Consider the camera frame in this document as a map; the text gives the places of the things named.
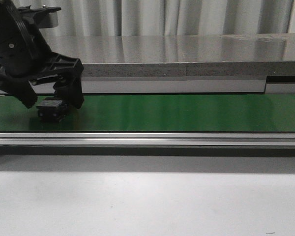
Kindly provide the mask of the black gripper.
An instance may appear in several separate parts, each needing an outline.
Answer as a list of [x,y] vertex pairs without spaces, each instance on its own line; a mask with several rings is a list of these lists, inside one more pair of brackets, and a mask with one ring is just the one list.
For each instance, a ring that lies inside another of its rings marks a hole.
[[32,9],[30,6],[0,6],[0,90],[21,101],[27,108],[37,102],[31,85],[54,83],[56,95],[76,109],[84,97],[79,58],[52,51],[41,28],[61,7]]

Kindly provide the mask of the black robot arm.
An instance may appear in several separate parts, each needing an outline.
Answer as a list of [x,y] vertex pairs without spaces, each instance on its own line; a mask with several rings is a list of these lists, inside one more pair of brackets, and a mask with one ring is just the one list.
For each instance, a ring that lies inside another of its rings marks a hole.
[[56,96],[79,109],[84,101],[79,58],[53,52],[40,32],[60,7],[17,8],[0,0],[0,90],[27,108],[37,102],[33,85],[54,83]]

